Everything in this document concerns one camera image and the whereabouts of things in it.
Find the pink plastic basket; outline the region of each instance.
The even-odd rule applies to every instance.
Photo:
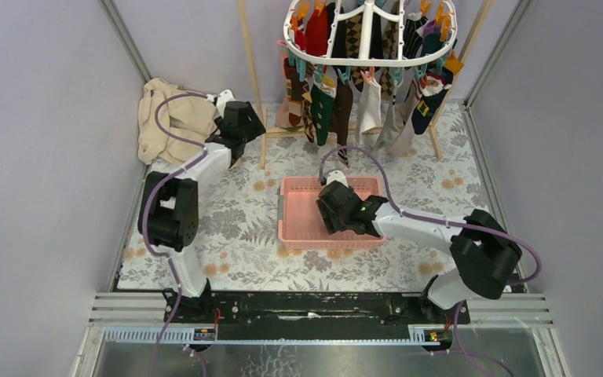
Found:
[[[348,185],[366,199],[380,195],[377,177],[348,178]],[[327,233],[316,204],[322,186],[318,177],[285,177],[279,198],[279,239],[288,249],[375,249],[384,238],[352,231]]]

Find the hanging drying rack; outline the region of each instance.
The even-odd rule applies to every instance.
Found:
[[[373,14],[376,13],[380,17],[398,23],[398,28],[402,31],[405,28],[405,2],[399,2],[399,11],[397,14],[392,14],[382,10],[376,5],[375,0],[364,0],[364,3],[347,13],[341,13],[342,0],[336,0],[336,10],[334,11],[334,22],[331,24],[331,34],[327,41],[327,53],[322,57],[316,57],[309,55],[306,52],[299,49],[297,44],[294,42],[294,30],[292,28],[292,17],[294,16],[297,4],[300,0],[292,0],[290,3],[290,9],[287,12],[285,23],[283,25],[283,37],[287,48],[298,58],[314,64],[322,64],[324,66],[353,66],[353,67],[393,67],[393,68],[406,68],[416,67],[419,65],[431,63],[441,57],[447,55],[454,46],[456,41],[456,8],[451,0],[442,0],[448,9],[448,16],[450,17],[450,28],[448,39],[435,53],[431,53],[424,57],[416,57],[414,59],[407,59],[404,57],[404,33],[398,33],[397,43],[397,58],[396,59],[369,59],[369,52],[371,50],[371,27],[373,24]],[[341,21],[349,20],[354,16],[362,13],[362,28],[360,36],[360,52],[359,56],[354,58],[336,58],[331,57],[331,52],[334,50],[334,41],[336,39],[336,29],[338,23]]]
[[[332,23],[331,26],[331,37],[330,37],[330,41],[328,41],[328,46],[327,46],[327,51],[328,54],[325,54],[325,56],[323,57],[315,57],[312,55],[308,55],[307,53],[301,51],[297,45],[294,43],[294,40],[291,37],[291,19],[292,16],[295,12],[296,6],[299,3],[300,0],[293,0],[290,4],[289,7],[289,11],[287,13],[285,22],[283,23],[283,40],[285,41],[285,44],[287,45],[287,48],[297,57],[300,57],[301,59],[314,63],[314,64],[322,64],[322,65],[345,65],[345,66],[358,66],[358,67],[393,67],[393,68],[406,68],[406,67],[416,67],[419,65],[423,65],[426,63],[430,63],[432,61],[437,60],[439,57],[444,56],[445,54],[447,54],[450,49],[453,47],[453,45],[455,44],[456,38],[457,38],[457,20],[456,20],[456,8],[454,6],[454,3],[452,2],[452,0],[441,0],[442,3],[444,3],[444,6],[447,7],[447,9],[449,10],[449,16],[450,16],[450,20],[451,20],[451,25],[450,25],[450,35],[448,37],[448,41],[447,43],[445,43],[442,48],[439,51],[436,51],[433,54],[424,56],[424,57],[418,57],[415,59],[407,59],[406,57],[403,57],[403,51],[402,48],[404,47],[401,43],[402,43],[402,38],[403,38],[403,33],[399,33],[399,44],[398,44],[398,51],[397,51],[397,59],[392,59],[392,60],[376,60],[376,59],[366,59],[366,57],[368,56],[368,52],[362,52],[362,50],[360,50],[360,55],[361,58],[358,57],[357,59],[337,59],[337,58],[332,58],[331,57],[331,51],[334,48],[334,41],[335,41],[335,36],[336,36],[336,28],[337,28],[337,23],[342,21],[342,20],[348,20],[350,17],[355,16],[356,14],[359,13],[363,13],[363,19],[362,19],[362,25],[367,25],[367,31],[366,30],[362,30],[362,34],[360,36],[361,38],[361,42],[367,41],[365,44],[360,44],[360,46],[369,46],[369,49],[371,47],[371,39],[370,38],[365,38],[365,35],[370,35],[371,33],[371,24],[372,24],[372,17],[373,17],[373,13],[377,13],[379,16],[382,16],[384,18],[386,18],[387,20],[392,20],[393,22],[398,22],[398,27],[399,30],[403,30],[405,28],[404,26],[404,21],[406,19],[405,17],[405,6],[406,3],[408,1],[404,1],[404,0],[400,0],[400,8],[399,8],[399,12],[398,14],[394,15],[391,13],[388,13],[384,10],[382,10],[380,7],[376,6],[376,1],[375,0],[364,0],[364,3],[361,4],[357,9],[353,10],[352,12],[348,12],[348,13],[340,13],[340,9],[341,9],[341,4],[342,4],[342,0],[336,0],[336,9],[338,10],[338,13],[334,15],[334,23]],[[260,155],[260,168],[261,169],[265,169],[265,159],[266,159],[266,154],[267,154],[267,139],[268,138],[274,138],[274,137],[304,137],[305,134],[302,131],[297,131],[297,132],[289,132],[281,127],[278,126],[269,126],[268,124],[268,116],[267,116],[267,108],[262,106],[262,102],[261,102],[261,98],[260,98],[260,90],[258,87],[258,77],[256,75],[255,72],[255,59],[254,59],[254,55],[253,55],[253,46],[252,43],[250,41],[250,32],[248,30],[248,22],[247,22],[247,17],[246,17],[246,6],[244,5],[244,1],[243,0],[236,0],[238,6],[239,6],[239,20],[241,23],[241,27],[242,27],[242,34],[243,34],[243,39],[244,39],[244,47],[246,47],[246,51],[247,51],[247,60],[248,60],[248,64],[249,64],[249,68],[250,68],[250,78],[251,81],[253,83],[254,89],[255,89],[255,100],[258,106],[258,112],[259,115],[261,117],[261,119],[263,120],[263,122],[265,123],[265,126],[267,127],[267,132],[261,136],[261,155]],[[463,44],[463,48],[461,49],[461,52],[459,53],[459,60],[463,61],[464,60],[464,56],[467,55],[469,53],[469,51],[472,49],[472,46],[474,45],[475,42],[475,36],[477,35],[478,31],[481,29],[482,25],[484,24],[484,20],[486,19],[486,15],[489,13],[489,10],[491,9],[491,6],[493,4],[494,0],[482,0],[481,1],[481,7],[480,10],[477,12],[477,15],[475,17],[475,20],[473,21],[473,24],[468,32],[468,34],[466,35],[465,39],[466,41]],[[364,22],[365,17],[369,17],[370,20],[366,20],[367,22]],[[445,99],[443,101],[443,103],[440,105],[439,107],[439,111],[436,113],[436,115],[433,117],[433,120],[431,121],[431,124],[428,127],[428,134],[431,137],[431,143],[433,145],[433,150],[435,151],[436,154],[436,158],[440,161],[443,158],[443,152],[440,149],[440,142],[438,141],[438,136],[437,136],[437,132],[436,132],[436,124],[438,122],[438,119],[440,118],[440,113],[442,112],[442,109],[444,108],[444,105],[447,101],[449,97],[449,94],[447,96],[445,96]],[[367,134],[372,134],[372,133],[377,133],[380,132],[382,128],[381,127],[376,127],[372,130],[367,131]]]

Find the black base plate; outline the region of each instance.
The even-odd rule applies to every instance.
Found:
[[[214,308],[221,311],[221,340],[407,339],[409,324],[442,328],[447,315],[454,315],[453,310],[422,313],[425,304],[417,294],[214,291],[211,295]],[[175,313],[172,322],[212,324],[214,315],[203,319]],[[466,308],[459,323],[469,322]]]

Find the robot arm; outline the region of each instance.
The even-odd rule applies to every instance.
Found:
[[[381,196],[362,200],[348,187],[345,175],[337,170],[328,174],[327,185],[317,204],[330,234],[350,229],[358,234],[413,241],[451,255],[456,268],[435,276],[422,293],[423,298],[443,310],[476,296],[500,298],[521,259],[519,246],[500,237],[402,216]],[[474,210],[466,218],[452,219],[408,209],[404,212],[446,224],[448,221],[470,223],[504,232],[498,222],[482,210]]]
[[[156,193],[148,217],[151,244],[156,245],[160,252],[170,255],[181,282],[181,294],[191,298],[202,296],[208,285],[192,249],[192,241],[199,225],[198,184],[209,182],[223,174],[243,155],[246,144],[265,132],[250,103],[235,101],[229,90],[208,100],[216,104],[221,114],[215,120],[220,133],[207,138],[204,150],[189,160],[200,159],[193,168],[169,180]],[[166,176],[166,173],[152,171],[144,181],[144,195],[137,223],[140,233],[144,204],[154,187]]]

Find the table surface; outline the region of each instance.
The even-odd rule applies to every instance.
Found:
[[[273,117],[276,109],[268,114]],[[487,209],[487,198],[473,158],[458,104],[445,106],[437,131],[444,152],[437,161],[428,135],[416,137],[405,156],[381,149],[394,199],[400,205],[447,216]],[[377,135],[367,135],[372,145]],[[241,162],[218,182],[200,186],[200,226],[193,247],[216,290],[263,291],[421,291],[433,275],[452,269],[451,258],[400,240],[377,250],[288,250],[278,240],[278,194],[287,176],[315,176],[320,159],[335,145],[308,143],[305,137],[268,140],[266,169],[259,167],[261,143],[250,143]],[[332,157],[326,170],[349,176],[377,176],[375,165],[350,151],[350,168]],[[153,169],[172,171],[164,161]],[[173,285],[165,261],[144,248],[137,222],[123,250],[117,288],[159,290]]]

